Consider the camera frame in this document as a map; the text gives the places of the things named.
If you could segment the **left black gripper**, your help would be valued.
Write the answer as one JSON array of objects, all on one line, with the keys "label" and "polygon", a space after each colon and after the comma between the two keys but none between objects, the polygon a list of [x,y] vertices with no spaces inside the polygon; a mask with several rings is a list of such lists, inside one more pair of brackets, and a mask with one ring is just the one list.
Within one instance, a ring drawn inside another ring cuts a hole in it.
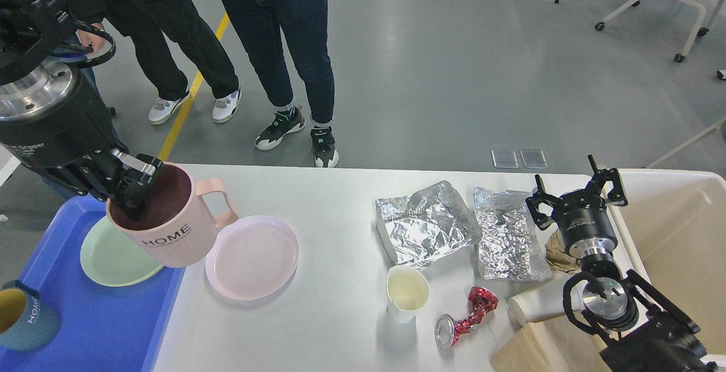
[{"label": "left black gripper", "polygon": [[2,146],[21,165],[74,195],[112,202],[132,220],[146,210],[163,161],[133,157],[111,114],[75,65],[44,60],[2,87]]}]

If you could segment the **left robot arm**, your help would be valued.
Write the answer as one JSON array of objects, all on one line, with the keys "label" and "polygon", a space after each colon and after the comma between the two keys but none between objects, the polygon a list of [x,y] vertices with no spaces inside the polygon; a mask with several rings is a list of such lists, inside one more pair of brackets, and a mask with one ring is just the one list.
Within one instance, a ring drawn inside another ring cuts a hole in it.
[{"label": "left robot arm", "polygon": [[[51,59],[78,29],[107,40],[106,53],[77,64]],[[129,155],[111,111],[81,73],[115,52],[113,38],[73,18],[65,0],[2,0],[1,142],[29,170],[79,195],[110,200],[138,220],[163,163]]]}]

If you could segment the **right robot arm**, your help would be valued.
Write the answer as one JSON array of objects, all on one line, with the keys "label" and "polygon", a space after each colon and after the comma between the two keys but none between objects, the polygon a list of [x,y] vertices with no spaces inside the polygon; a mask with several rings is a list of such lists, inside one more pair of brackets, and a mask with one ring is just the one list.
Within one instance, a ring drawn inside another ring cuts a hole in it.
[{"label": "right robot arm", "polygon": [[703,362],[700,327],[633,269],[615,263],[618,246],[607,216],[608,206],[627,206],[617,168],[599,168],[589,155],[592,177],[584,188],[554,196],[540,175],[526,198],[534,224],[546,230],[556,224],[564,250],[580,271],[565,282],[562,305],[579,330],[599,336],[600,352],[612,371],[716,371]]}]

